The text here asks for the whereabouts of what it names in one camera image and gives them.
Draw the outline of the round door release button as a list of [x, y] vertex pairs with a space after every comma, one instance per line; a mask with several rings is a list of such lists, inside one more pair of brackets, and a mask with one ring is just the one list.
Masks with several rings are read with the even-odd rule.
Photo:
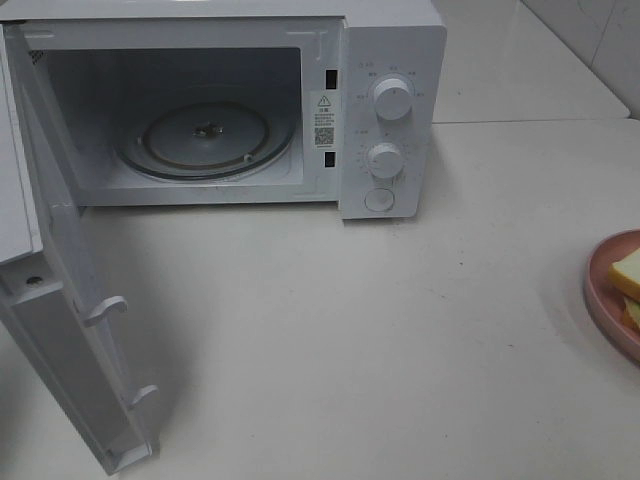
[[366, 193], [364, 203], [369, 211], [386, 212], [394, 206], [395, 196], [389, 189], [375, 188]]

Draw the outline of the white microwave door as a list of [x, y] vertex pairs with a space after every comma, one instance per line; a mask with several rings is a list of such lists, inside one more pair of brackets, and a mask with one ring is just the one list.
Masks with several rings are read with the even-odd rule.
[[1, 320], [107, 474], [155, 447], [108, 295], [81, 223], [72, 146], [45, 77], [47, 57], [18, 22], [1, 25]]

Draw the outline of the pink round plate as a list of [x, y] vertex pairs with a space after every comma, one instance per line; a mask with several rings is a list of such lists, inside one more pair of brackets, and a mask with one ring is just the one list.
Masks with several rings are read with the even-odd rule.
[[609, 278], [609, 268], [639, 247], [639, 230], [627, 230], [603, 239], [590, 253], [583, 278], [587, 311], [607, 340], [628, 360], [639, 365], [639, 332], [623, 321], [623, 293]]

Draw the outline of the lower white timer knob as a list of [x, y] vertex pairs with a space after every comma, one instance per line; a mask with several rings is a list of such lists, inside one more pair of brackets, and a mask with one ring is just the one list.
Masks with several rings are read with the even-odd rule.
[[397, 176], [405, 166], [405, 158], [393, 143], [383, 142], [372, 146], [366, 154], [369, 173], [379, 179]]

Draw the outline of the white warning label sticker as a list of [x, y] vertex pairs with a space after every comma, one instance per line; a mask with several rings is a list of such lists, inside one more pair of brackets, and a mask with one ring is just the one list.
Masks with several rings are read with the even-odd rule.
[[340, 98], [336, 90], [315, 90], [310, 93], [311, 144], [327, 150], [336, 146], [340, 117]]

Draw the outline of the white microwave oven body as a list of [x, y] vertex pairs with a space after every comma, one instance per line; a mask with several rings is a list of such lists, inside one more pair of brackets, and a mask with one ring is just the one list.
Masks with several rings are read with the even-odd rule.
[[[23, 24], [46, 54], [80, 207], [333, 203], [347, 220], [417, 212], [447, 39], [428, 1], [5, 1], [6, 21]], [[371, 95], [391, 73], [414, 87], [411, 111], [396, 121], [376, 115]], [[340, 98], [333, 149], [311, 144], [315, 90]], [[216, 100], [294, 112], [289, 147], [216, 180], [156, 178], [119, 157], [118, 132], [136, 118]], [[383, 142], [405, 158], [391, 179], [366, 166]], [[375, 188], [394, 193], [389, 211], [366, 208]]]

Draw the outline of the glass microwave turntable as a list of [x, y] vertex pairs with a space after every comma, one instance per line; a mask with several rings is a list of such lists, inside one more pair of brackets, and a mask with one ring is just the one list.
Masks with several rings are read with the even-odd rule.
[[117, 136], [119, 157], [152, 177], [216, 180], [242, 175], [278, 158], [297, 129], [294, 112], [206, 101], [146, 113]]

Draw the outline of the upper white control knob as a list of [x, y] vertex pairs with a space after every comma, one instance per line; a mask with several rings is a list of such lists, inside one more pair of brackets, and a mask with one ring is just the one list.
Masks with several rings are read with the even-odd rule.
[[391, 73], [374, 81], [371, 95], [376, 115], [386, 121], [396, 121], [411, 111], [414, 87], [406, 76]]

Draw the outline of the top bread slice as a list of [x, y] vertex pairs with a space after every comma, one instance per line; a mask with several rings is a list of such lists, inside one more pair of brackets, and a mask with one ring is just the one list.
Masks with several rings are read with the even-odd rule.
[[613, 262], [608, 270], [612, 285], [625, 296], [639, 301], [640, 297], [640, 256], [639, 250]]

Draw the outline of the bread slice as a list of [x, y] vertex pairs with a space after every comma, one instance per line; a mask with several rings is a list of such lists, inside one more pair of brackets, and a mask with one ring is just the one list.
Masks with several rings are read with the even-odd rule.
[[639, 250], [613, 262], [608, 270], [612, 285], [625, 296], [639, 301], [640, 297], [640, 256]]
[[639, 333], [640, 332], [640, 304], [625, 296], [624, 297], [624, 311], [621, 322], [629, 329]]

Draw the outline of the bottom bread slice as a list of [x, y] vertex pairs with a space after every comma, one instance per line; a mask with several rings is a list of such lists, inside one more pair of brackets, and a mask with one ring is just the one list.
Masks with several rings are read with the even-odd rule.
[[624, 311], [621, 322], [629, 329], [639, 333], [640, 332], [640, 304], [625, 296], [624, 297]]

